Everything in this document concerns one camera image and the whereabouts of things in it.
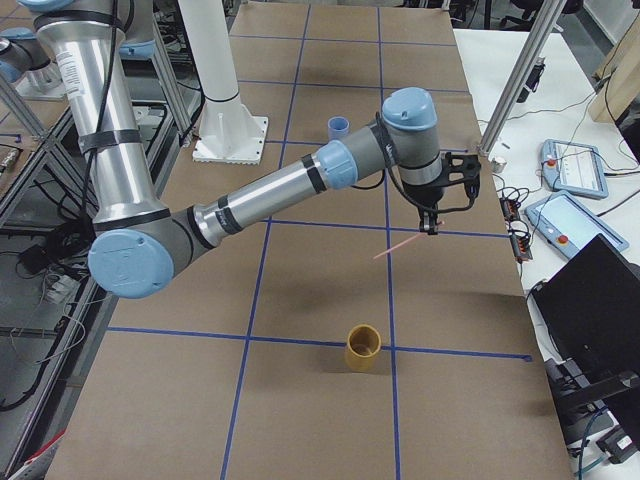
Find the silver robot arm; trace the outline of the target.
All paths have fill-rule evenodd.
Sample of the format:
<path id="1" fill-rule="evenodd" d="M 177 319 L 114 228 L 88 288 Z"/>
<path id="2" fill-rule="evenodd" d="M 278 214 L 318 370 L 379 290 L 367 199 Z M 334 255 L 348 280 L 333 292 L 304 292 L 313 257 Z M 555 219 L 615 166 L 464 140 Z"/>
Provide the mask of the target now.
<path id="1" fill-rule="evenodd" d="M 26 27 L 13 27 L 1 32 L 1 74 L 9 83 L 23 76 L 41 92 L 61 81 L 48 53 L 35 33 Z"/>
<path id="2" fill-rule="evenodd" d="M 387 171 L 435 233 L 442 165 L 437 114 L 419 87 L 393 92 L 367 126 L 209 205 L 172 212 L 157 196 L 134 118 L 120 50 L 153 52 L 148 1 L 30 1 L 37 39 L 55 56 L 98 210 L 88 253 L 93 279 L 121 298 L 164 289 L 230 235 L 329 189 Z"/>

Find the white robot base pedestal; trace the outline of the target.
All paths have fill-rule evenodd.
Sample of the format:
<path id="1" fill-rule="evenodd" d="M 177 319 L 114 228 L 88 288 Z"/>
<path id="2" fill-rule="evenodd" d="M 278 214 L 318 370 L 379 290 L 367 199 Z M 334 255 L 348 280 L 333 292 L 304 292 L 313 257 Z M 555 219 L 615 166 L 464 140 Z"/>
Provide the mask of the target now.
<path id="1" fill-rule="evenodd" d="M 180 9 L 205 97 L 193 158 L 259 164 L 269 119 L 241 99 L 222 3 L 184 1 Z"/>

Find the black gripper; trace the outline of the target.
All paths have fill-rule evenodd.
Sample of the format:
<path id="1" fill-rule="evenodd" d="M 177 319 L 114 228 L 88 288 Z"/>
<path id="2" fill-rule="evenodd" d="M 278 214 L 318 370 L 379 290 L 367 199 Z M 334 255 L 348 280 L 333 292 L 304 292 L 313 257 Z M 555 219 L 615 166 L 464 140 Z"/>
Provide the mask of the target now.
<path id="1" fill-rule="evenodd" d="M 436 210 L 438 208 L 438 202 L 444 196 L 444 189 L 442 187 L 432 187 L 428 185 L 412 185 L 402 181 L 405 194 L 415 204 L 419 205 L 419 230 L 422 233 L 429 235 L 437 235 L 439 230 L 439 218 Z M 432 213 L 428 213 L 423 210 L 426 207 L 428 210 L 432 210 Z"/>

